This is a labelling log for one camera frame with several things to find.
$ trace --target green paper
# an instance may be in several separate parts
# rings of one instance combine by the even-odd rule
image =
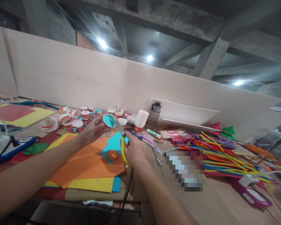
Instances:
[[[42,151],[44,151],[46,148],[48,148],[49,144],[47,143],[35,143],[29,148],[27,148],[24,152],[23,155],[35,155],[38,154]]]
[[[235,135],[234,126],[223,128],[222,131],[229,135]]]

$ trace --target blue construction paper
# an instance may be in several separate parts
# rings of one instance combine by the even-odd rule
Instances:
[[[108,162],[109,165],[112,165],[113,161],[112,160],[109,160],[107,158],[107,152],[110,151],[110,150],[115,150],[118,152],[119,155],[122,155],[122,152],[121,152],[121,133],[118,132],[116,133],[114,136],[112,136],[110,139],[108,139],[106,142],[107,142],[107,146],[100,152],[100,155],[106,159],[106,161]],[[126,143],[128,143],[129,139],[128,137],[126,137],[124,139],[124,141]]]
[[[121,175],[117,175],[113,180],[112,192],[120,192]]]

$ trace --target ceiling light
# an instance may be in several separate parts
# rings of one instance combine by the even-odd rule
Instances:
[[[235,86],[240,86],[242,85],[244,82],[243,81],[236,81],[233,85]]]
[[[148,62],[151,62],[153,60],[153,56],[152,55],[149,55],[148,57],[147,57],[147,61]]]
[[[98,38],[97,40],[103,49],[107,49],[107,44],[105,41],[103,41],[101,38]]]

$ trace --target scissors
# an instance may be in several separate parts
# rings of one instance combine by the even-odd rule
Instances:
[[[113,120],[114,120],[114,122],[115,122],[115,125],[116,125],[117,129],[119,130],[119,132],[120,132],[121,135],[122,135],[122,137],[121,137],[121,153],[122,153],[123,161],[124,161],[124,163],[126,163],[128,166],[130,166],[130,164],[129,164],[129,162],[128,162],[126,156],[125,156],[125,151],[124,151],[124,145],[125,145],[126,147],[128,147],[128,145],[129,145],[129,141],[128,141],[128,143],[126,143],[126,142],[124,141],[124,138],[127,137],[127,134],[126,134],[125,131],[123,130],[122,125],[119,123],[119,121],[117,120],[117,118],[115,117],[115,115],[112,115],[112,118],[113,118]]]

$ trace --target orange paper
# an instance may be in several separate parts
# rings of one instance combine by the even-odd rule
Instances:
[[[74,136],[68,136],[62,143]],[[125,170],[122,156],[119,156],[112,165],[99,154],[106,147],[108,138],[100,138],[94,143],[84,147],[68,160],[50,180],[62,188],[67,188],[74,179],[115,177]]]

